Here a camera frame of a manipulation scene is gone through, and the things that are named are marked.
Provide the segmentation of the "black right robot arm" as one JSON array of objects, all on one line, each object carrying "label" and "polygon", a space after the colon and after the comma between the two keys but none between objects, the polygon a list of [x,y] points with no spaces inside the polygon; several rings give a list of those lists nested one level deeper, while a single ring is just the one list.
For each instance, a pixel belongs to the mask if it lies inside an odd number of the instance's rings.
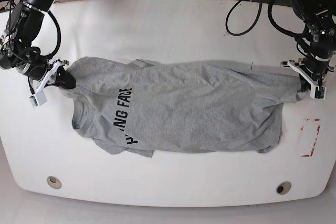
[{"label": "black right robot arm", "polygon": [[[1,36],[1,68],[22,68],[29,80],[40,81],[53,67],[50,63],[59,51],[61,30],[50,8],[55,0],[19,0],[10,12],[6,29]],[[53,20],[57,41],[54,50],[46,55],[32,42],[40,32],[44,16]]]}]

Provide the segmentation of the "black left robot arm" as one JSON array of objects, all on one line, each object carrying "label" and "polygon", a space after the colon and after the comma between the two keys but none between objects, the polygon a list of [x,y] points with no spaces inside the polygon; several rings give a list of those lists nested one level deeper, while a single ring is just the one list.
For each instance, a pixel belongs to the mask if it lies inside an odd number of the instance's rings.
[{"label": "black left robot arm", "polygon": [[323,81],[334,67],[330,61],[335,54],[335,0],[290,0],[294,13],[304,22],[301,33],[280,27],[274,20],[272,8],[276,0],[268,3],[267,15],[272,26],[296,41],[296,48],[303,55],[301,60],[284,61],[300,76],[302,90],[310,90],[313,99],[324,99],[326,87]]}]

